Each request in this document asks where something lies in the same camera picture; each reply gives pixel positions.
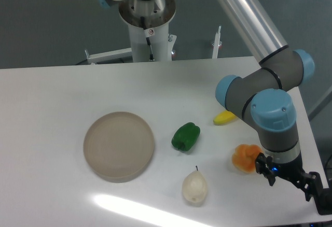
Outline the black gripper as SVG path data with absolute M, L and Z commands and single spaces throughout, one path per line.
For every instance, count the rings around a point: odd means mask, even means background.
M 305 173 L 302 167 L 302 155 L 299 155 L 287 163 L 276 163 L 271 156 L 265 156 L 262 152 L 255 159 L 256 173 L 263 175 L 273 186 L 275 177 L 294 182 L 295 187 L 305 194 L 307 202 L 319 197 L 323 192 L 321 176 L 318 172 Z

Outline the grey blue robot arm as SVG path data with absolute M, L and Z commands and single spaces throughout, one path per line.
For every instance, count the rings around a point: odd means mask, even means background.
M 175 15 L 174 0 L 99 0 L 119 5 L 121 18 L 138 31 L 130 36 L 135 62 L 169 61 L 171 41 L 160 31 Z M 285 179 L 301 189 L 306 199 L 326 206 L 328 193 L 317 172 L 302 168 L 296 112 L 288 91 L 314 72 L 312 58 L 291 50 L 257 0 L 219 0 L 236 26 L 260 69 L 245 78 L 226 76 L 217 85 L 216 99 L 254 128 L 265 154 L 255 161 L 256 171 L 273 185 Z

